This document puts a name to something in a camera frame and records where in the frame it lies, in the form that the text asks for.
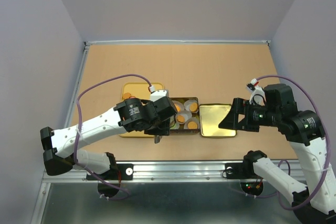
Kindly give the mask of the orange fish cookie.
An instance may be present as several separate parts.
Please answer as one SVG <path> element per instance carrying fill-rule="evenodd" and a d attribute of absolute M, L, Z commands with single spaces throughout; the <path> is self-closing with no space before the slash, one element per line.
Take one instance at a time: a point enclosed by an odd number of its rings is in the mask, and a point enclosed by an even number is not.
<path fill-rule="evenodd" d="M 180 110 L 181 110 L 180 106 L 175 104 L 175 107 L 176 107 L 177 111 L 180 112 Z"/>

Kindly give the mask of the round tan cookie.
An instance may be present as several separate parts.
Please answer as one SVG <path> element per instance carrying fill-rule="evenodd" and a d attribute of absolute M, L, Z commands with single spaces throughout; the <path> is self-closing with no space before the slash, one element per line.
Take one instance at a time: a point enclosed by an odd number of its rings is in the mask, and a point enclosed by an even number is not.
<path fill-rule="evenodd" d="M 189 105 L 189 110 L 192 113 L 196 113 L 198 111 L 198 104 L 196 102 L 193 102 Z"/>
<path fill-rule="evenodd" d="M 187 128 L 190 129 L 190 130 L 198 129 L 198 124 L 194 121 L 190 121 L 187 124 Z"/>

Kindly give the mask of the metal tongs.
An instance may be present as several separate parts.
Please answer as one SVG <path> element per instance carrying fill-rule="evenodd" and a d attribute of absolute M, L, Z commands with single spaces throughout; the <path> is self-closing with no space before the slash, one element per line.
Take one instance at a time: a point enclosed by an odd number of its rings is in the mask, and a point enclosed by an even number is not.
<path fill-rule="evenodd" d="M 162 137 L 161 137 L 160 135 L 156 135 L 156 136 L 154 137 L 154 143 L 155 143 L 155 144 L 160 143 L 161 138 L 162 138 Z"/>

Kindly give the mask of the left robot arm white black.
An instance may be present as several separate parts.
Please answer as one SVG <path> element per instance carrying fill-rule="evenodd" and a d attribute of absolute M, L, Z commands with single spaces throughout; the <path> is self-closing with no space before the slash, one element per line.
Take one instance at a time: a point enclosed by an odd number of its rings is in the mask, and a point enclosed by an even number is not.
<path fill-rule="evenodd" d="M 168 135 L 170 119 L 176 114 L 176 106 L 169 97 L 155 101 L 129 98 L 75 126 L 59 130 L 45 127 L 40 130 L 45 170 L 49 176 L 58 176 L 73 168 L 88 169 L 100 177 L 113 178 L 117 172 L 115 157 L 111 153 L 90 153 L 83 147 L 133 131 Z"/>

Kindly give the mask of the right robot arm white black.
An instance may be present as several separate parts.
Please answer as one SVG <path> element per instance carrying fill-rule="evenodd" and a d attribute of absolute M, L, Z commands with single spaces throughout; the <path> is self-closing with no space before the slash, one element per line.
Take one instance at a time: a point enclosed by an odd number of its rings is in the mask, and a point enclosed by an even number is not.
<path fill-rule="evenodd" d="M 306 183 L 282 171 L 262 151 L 249 151 L 241 163 L 229 168 L 226 177 L 263 178 L 286 198 L 301 223 L 335 223 L 335 174 L 325 165 L 327 134 L 319 116 L 311 110 L 298 110 L 286 84 L 260 88 L 250 83 L 248 88 L 252 90 L 250 99 L 235 98 L 218 127 L 246 132 L 259 132 L 261 126 L 276 127 L 294 150 Z"/>

